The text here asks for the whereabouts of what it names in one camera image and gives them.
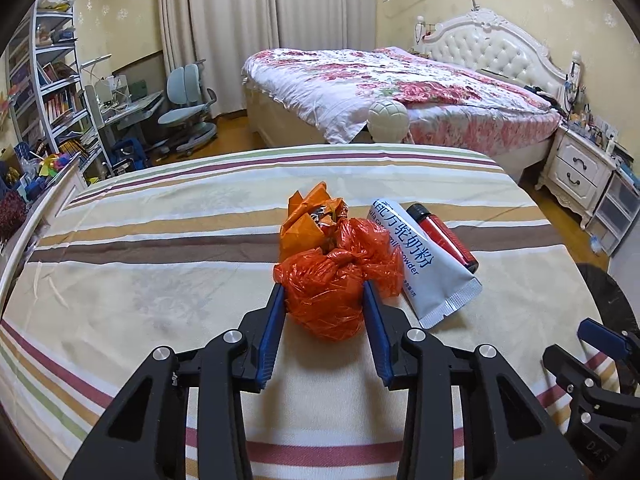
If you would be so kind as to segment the orange plastic bag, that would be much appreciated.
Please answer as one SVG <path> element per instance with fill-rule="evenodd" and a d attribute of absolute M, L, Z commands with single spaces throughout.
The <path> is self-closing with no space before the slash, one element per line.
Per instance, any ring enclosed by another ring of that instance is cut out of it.
<path fill-rule="evenodd" d="M 390 232 L 368 219 L 351 218 L 337 229 L 336 246 L 326 254 L 312 248 L 273 269 L 285 288 L 294 322 L 328 341 L 352 338 L 363 326 L 363 284 L 371 281 L 382 298 L 396 297 L 404 264 Z"/>

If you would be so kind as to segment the black lined trash bin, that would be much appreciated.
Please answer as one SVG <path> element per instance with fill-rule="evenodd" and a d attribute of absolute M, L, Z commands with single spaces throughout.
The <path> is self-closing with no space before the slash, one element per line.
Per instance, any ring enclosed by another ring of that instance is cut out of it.
<path fill-rule="evenodd" d="M 593 296 L 602 324 L 616 333 L 626 330 L 639 337 L 634 312 L 614 278 L 591 263 L 578 263 L 577 267 Z"/>

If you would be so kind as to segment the white milk powder pouch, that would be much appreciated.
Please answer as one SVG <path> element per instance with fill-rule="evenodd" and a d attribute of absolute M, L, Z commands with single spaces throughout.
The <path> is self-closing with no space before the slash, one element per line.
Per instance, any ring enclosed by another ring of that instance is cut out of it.
<path fill-rule="evenodd" d="M 390 244 L 400 250 L 405 267 L 402 289 L 420 325 L 432 328 L 480 296 L 483 285 L 427 236 L 407 208 L 379 198 L 368 218 L 386 229 Z"/>

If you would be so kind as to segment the orange crumpled wrapper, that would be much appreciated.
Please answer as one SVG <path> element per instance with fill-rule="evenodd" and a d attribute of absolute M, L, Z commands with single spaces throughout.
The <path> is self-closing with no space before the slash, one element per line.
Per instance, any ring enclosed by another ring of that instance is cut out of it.
<path fill-rule="evenodd" d="M 330 196 L 326 182 L 305 196 L 296 191 L 288 199 L 288 218 L 280 227 L 279 261 L 317 248 L 326 254 L 335 247 L 337 228 L 347 217 L 347 204 Z"/>

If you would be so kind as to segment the red bottle black cap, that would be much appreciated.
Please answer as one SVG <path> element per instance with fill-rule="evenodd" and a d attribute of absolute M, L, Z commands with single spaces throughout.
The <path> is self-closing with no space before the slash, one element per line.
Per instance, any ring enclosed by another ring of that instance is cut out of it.
<path fill-rule="evenodd" d="M 445 222 L 420 203 L 411 204 L 407 208 L 408 215 L 422 228 L 427 236 L 450 256 L 459 261 L 466 270 L 474 274 L 480 264 L 472 252 L 456 237 Z"/>

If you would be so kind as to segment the striped bed sheet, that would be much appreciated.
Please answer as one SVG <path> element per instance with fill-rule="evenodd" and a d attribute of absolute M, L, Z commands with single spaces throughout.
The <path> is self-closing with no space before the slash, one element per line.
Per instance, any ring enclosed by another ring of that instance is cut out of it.
<path fill-rule="evenodd" d="M 606 388 L 614 362 L 577 339 L 597 306 L 553 226 L 489 157 L 405 144 L 273 148 L 178 162 L 93 185 L 52 221 L 1 318 L 1 404 L 37 464 L 61 478 L 151 351 L 204 346 L 262 307 L 288 199 L 324 183 L 354 217 L 379 198 L 434 211 L 476 255 L 480 296 L 435 327 L 492 344 L 560 427 L 570 398 L 550 344 Z"/>

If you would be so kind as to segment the clear plastic drawer unit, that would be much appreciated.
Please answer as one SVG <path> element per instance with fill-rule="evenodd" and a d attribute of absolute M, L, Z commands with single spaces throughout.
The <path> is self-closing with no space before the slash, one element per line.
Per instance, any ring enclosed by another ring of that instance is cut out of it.
<path fill-rule="evenodd" d="M 586 227 L 592 250 L 612 257 L 638 214 L 639 189 L 628 174 L 616 170 Z"/>

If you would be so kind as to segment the white nightstand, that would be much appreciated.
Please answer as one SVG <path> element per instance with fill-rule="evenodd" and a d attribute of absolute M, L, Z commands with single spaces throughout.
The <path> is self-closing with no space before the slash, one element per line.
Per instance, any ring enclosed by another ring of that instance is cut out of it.
<path fill-rule="evenodd" d="M 559 125 L 535 190 L 548 188 L 558 203 L 580 217 L 584 230 L 594 216 L 616 165 L 588 139 Z"/>

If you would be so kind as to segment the white round bedpost knob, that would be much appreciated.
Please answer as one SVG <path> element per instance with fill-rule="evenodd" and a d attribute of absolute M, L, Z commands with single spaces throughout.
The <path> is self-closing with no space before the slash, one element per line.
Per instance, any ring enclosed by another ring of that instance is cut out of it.
<path fill-rule="evenodd" d="M 368 111 L 367 128 L 374 142 L 398 143 L 409 132 L 408 110 L 401 102 L 379 100 Z"/>

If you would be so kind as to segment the floral bed quilt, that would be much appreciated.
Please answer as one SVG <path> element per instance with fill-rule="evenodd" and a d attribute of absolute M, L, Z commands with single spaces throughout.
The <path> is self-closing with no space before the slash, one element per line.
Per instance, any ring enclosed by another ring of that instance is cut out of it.
<path fill-rule="evenodd" d="M 547 140 L 560 114 L 535 93 L 468 68 L 389 47 L 305 51 L 272 49 L 250 56 L 242 86 L 265 93 L 314 126 L 326 144 L 370 139 L 370 106 L 401 102 L 405 143 L 501 155 Z"/>

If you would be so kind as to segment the light blue desk chair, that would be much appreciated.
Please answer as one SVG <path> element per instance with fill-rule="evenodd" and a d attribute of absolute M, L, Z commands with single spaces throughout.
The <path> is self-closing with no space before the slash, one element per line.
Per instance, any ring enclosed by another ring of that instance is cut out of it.
<path fill-rule="evenodd" d="M 217 126 L 210 108 L 217 102 L 216 92 L 202 85 L 205 60 L 197 60 L 171 71 L 166 82 L 166 96 L 172 109 L 157 119 L 157 125 L 175 133 L 153 146 L 160 159 L 172 153 L 191 155 L 213 141 Z"/>

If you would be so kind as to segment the white study desk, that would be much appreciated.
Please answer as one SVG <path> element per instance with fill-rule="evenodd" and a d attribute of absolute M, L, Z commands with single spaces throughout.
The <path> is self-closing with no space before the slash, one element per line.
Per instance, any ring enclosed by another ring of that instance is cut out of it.
<path fill-rule="evenodd" d="M 84 87 L 86 102 L 108 166 L 119 161 L 117 144 L 134 139 L 147 150 L 151 143 L 144 135 L 144 124 L 152 119 L 165 102 L 165 92 L 157 91 L 130 100 L 129 87 L 112 89 L 106 79 Z"/>

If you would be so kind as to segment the white tufted headboard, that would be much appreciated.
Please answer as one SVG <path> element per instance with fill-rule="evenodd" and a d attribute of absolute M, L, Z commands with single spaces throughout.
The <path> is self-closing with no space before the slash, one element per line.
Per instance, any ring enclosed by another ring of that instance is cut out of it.
<path fill-rule="evenodd" d="M 472 10 L 436 24 L 419 15 L 413 49 L 438 62 L 541 88 L 564 106 L 574 104 L 579 96 L 582 57 L 577 51 L 563 72 L 541 41 L 490 9 Z"/>

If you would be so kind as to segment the white bookshelf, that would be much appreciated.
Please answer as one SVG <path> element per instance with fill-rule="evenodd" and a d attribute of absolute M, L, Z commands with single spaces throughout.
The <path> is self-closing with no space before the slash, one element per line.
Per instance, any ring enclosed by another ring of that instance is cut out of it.
<path fill-rule="evenodd" d="M 112 165 L 88 104 L 78 56 L 75 0 L 36 0 L 6 46 L 9 113 L 30 156 L 79 158 L 87 182 Z"/>

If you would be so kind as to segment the beige curtains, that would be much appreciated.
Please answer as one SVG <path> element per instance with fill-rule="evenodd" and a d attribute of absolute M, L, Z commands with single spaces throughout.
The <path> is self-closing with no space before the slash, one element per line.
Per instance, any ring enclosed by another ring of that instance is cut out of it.
<path fill-rule="evenodd" d="M 198 61 L 214 115 L 245 104 L 241 68 L 267 49 L 375 46 L 376 0 L 158 0 L 166 70 Z"/>

